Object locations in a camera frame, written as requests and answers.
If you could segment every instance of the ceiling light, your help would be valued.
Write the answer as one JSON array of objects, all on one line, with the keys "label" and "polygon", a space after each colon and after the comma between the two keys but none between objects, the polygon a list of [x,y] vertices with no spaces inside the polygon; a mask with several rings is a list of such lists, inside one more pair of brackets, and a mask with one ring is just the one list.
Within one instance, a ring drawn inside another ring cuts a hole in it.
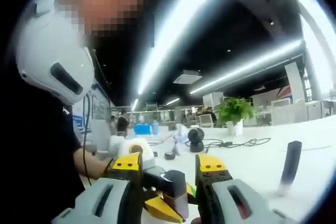
[{"label": "ceiling light", "polygon": [[174,103],[174,102],[177,102],[177,101],[179,101],[179,100],[180,100],[179,98],[176,98],[175,100],[168,102],[168,103],[166,104],[166,106],[168,106],[168,105],[170,105],[170,104],[172,104],[172,103]]},{"label": "ceiling light", "polygon": [[268,61],[280,58],[281,56],[286,56],[288,52],[298,48],[301,45],[301,43],[302,43],[302,40],[299,39],[299,40],[295,40],[293,42],[290,42],[288,44],[285,44],[284,46],[282,46],[282,47],[280,47],[280,48],[278,48],[278,49],[276,49],[276,50],[274,50],[274,51],[272,51],[272,52],[270,52],[266,55],[261,56],[257,60],[252,61],[248,64],[245,64],[243,67],[238,68],[235,71],[232,71],[232,72],[230,72],[230,73],[228,73],[228,74],[226,74],[222,77],[219,77],[218,79],[216,79],[214,81],[211,81],[211,82],[203,85],[200,88],[197,88],[197,89],[191,91],[190,94],[194,94],[196,92],[199,92],[199,91],[201,91],[205,88],[213,86],[213,85],[215,85],[219,82],[222,82],[226,79],[247,74],[247,72],[251,71],[251,69],[256,68],[256,67],[260,68],[260,66],[265,65]]},{"label": "ceiling light", "polygon": [[137,107],[138,101],[139,101],[139,99],[136,99],[134,101],[133,106],[132,106],[132,112],[135,110],[135,107]]},{"label": "ceiling light", "polygon": [[149,55],[142,69],[143,76],[140,78],[139,95],[143,93],[163,60],[191,26],[198,10],[206,3],[208,0],[177,0],[156,36],[155,47],[150,48],[148,52]]}]

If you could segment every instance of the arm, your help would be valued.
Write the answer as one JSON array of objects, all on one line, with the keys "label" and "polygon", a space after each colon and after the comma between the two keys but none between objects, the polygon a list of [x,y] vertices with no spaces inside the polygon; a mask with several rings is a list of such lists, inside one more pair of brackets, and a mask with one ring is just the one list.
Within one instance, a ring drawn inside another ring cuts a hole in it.
[{"label": "arm", "polygon": [[[85,171],[85,165],[84,165],[84,159],[83,159],[83,148],[77,149],[73,154],[73,161],[75,162],[75,167],[81,175],[86,176]],[[85,152],[85,161],[86,161],[86,167],[88,171],[88,175],[90,178],[98,179],[100,178],[104,170],[107,166],[107,162],[99,160],[97,157],[92,156],[91,153]]]}]

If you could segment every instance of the air vent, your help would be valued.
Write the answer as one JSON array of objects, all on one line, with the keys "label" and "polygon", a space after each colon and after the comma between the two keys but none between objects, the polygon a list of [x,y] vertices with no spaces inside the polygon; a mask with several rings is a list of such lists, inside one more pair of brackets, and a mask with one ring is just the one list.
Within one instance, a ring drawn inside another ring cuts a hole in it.
[{"label": "air vent", "polygon": [[174,84],[193,84],[200,78],[202,76],[198,71],[183,70],[182,74],[174,81]]}]

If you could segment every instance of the white flower pot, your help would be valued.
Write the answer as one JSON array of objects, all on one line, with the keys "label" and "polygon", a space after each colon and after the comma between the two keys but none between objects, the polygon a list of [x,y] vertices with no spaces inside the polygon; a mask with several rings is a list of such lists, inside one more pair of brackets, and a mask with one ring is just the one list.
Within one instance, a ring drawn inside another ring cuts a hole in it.
[{"label": "white flower pot", "polygon": [[233,125],[232,121],[226,123],[227,132],[230,136],[240,136],[243,134],[243,119],[241,119],[236,125]]}]

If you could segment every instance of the black ceiling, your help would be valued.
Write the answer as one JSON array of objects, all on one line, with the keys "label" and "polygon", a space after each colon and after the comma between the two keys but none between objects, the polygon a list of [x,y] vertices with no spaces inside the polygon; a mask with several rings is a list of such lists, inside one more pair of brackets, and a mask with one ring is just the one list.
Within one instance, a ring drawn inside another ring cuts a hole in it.
[{"label": "black ceiling", "polygon": [[[144,8],[147,17],[148,13],[154,13],[157,25],[156,14],[162,12],[162,7],[168,9],[171,1],[173,0],[148,1],[148,6]],[[145,60],[139,53],[143,48],[139,42],[143,42],[140,38],[146,27],[148,30],[148,19],[139,22],[143,13],[138,13],[138,19],[130,19],[118,33],[100,39],[96,46],[98,61],[108,83],[108,95],[115,105],[130,105],[138,97],[137,81]],[[199,17],[190,32],[167,57],[164,62],[166,71],[160,71],[154,77],[140,98],[142,105],[146,102],[165,104],[177,97],[186,105],[200,104],[202,98],[199,95],[189,95],[192,88],[240,66],[266,49],[302,37],[295,0],[213,0],[201,10]],[[304,51],[296,51],[288,57],[299,54],[304,54]],[[303,68],[304,58],[297,58],[296,61]],[[199,71],[202,79],[193,85],[173,84],[184,69]],[[226,95],[248,97],[262,84],[267,90],[287,85],[284,64],[226,87],[216,86],[206,92],[219,90]]]}]

